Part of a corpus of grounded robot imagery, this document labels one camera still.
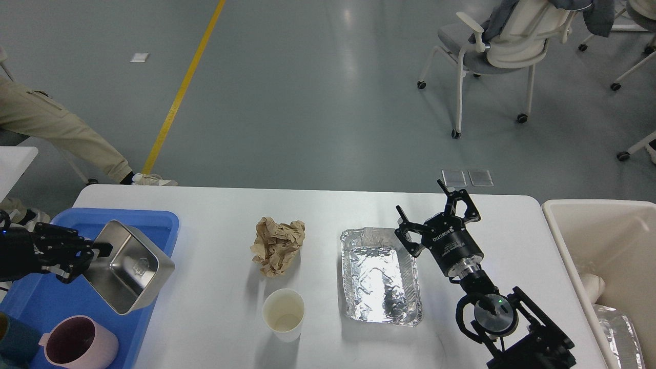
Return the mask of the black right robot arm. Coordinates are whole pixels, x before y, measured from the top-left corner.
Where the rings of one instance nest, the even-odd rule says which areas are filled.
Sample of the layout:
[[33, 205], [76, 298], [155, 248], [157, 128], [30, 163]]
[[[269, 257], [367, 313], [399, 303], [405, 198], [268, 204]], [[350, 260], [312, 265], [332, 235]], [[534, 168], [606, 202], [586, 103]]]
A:
[[484, 252], [466, 228], [481, 220], [466, 190], [438, 185], [446, 197], [443, 212], [422, 223], [408, 220], [403, 208], [395, 235], [408, 254], [427, 250], [443, 275], [464, 290], [456, 305], [459, 331], [484, 345], [488, 368], [570, 368], [576, 365], [574, 342], [519, 287], [503, 296], [482, 268]]

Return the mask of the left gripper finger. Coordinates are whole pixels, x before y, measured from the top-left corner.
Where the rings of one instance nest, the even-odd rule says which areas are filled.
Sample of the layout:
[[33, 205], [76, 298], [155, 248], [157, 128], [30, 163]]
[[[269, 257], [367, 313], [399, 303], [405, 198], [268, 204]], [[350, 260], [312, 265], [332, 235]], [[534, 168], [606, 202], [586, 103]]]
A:
[[91, 262], [109, 257], [112, 251], [113, 246], [106, 242], [47, 246], [40, 256], [40, 273], [53, 273], [61, 283], [72, 283], [91, 266]]
[[79, 235], [78, 230], [44, 222], [35, 225], [31, 238], [40, 251], [83, 250], [87, 247], [87, 240]]

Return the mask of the black left robotiq gripper body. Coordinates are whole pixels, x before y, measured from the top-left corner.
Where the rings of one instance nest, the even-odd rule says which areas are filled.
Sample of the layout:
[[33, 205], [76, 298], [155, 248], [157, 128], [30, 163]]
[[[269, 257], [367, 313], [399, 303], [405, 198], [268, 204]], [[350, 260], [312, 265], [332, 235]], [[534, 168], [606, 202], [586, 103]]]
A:
[[24, 227], [10, 227], [1, 234], [1, 281], [13, 282], [31, 274], [45, 274], [35, 253], [32, 234]]

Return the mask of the black right robotiq gripper body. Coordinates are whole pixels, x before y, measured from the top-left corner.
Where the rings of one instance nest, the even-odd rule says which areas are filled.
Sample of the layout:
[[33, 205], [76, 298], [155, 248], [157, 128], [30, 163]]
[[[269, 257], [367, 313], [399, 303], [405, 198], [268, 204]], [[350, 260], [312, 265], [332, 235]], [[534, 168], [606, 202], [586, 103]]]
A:
[[424, 247], [429, 249], [447, 278], [462, 279], [480, 270], [484, 253], [466, 229], [465, 219], [438, 213], [424, 222], [429, 228]]

